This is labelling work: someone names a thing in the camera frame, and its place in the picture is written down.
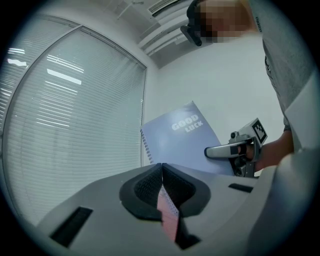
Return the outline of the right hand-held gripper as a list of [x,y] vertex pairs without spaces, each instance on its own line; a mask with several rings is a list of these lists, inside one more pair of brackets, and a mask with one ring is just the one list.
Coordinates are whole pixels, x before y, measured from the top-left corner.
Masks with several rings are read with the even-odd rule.
[[[261,148],[268,135],[258,118],[230,134],[228,144],[207,147],[204,155],[207,158],[229,158],[234,174],[238,177],[253,178],[256,171]],[[246,156],[247,145],[253,146],[253,157]]]

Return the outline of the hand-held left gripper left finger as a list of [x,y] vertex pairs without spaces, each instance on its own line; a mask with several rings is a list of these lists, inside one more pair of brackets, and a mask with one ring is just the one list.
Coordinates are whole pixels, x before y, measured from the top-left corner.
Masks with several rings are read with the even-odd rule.
[[175,243],[157,209],[162,166],[153,164],[94,181],[38,224],[58,255],[168,256]]

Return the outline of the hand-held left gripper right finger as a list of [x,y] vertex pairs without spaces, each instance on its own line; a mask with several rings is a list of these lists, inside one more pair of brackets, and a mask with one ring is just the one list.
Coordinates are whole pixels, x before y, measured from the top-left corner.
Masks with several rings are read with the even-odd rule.
[[162,255],[246,256],[250,229],[239,210],[256,182],[164,163],[162,184],[178,218],[174,242],[162,246]]

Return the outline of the person's right hand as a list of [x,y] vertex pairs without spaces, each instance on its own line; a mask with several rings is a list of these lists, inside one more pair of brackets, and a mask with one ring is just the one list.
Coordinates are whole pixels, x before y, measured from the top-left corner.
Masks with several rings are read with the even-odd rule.
[[255,157],[255,149],[253,144],[246,145],[245,157],[248,161],[252,161]]

